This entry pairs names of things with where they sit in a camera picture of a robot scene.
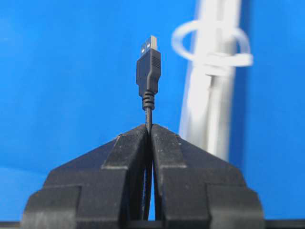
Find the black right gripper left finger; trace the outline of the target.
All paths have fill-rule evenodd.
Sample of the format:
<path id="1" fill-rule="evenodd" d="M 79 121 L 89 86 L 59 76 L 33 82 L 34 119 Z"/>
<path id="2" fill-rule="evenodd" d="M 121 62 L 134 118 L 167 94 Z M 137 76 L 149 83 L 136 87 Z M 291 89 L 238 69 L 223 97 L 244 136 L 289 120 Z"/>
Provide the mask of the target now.
<path id="1" fill-rule="evenodd" d="M 147 130 L 140 125 L 53 169 L 33 193 L 24 229 L 120 229 L 148 218 Z"/>

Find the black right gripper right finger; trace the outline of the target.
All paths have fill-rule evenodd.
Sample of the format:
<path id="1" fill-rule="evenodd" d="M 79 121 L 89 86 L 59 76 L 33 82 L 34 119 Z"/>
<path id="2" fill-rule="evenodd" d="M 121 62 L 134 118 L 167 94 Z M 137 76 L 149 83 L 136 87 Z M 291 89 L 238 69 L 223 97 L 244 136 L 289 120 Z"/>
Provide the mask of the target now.
<path id="1" fill-rule="evenodd" d="M 156 218 L 165 229 L 262 229 L 258 195 L 233 165 L 153 125 Z"/>

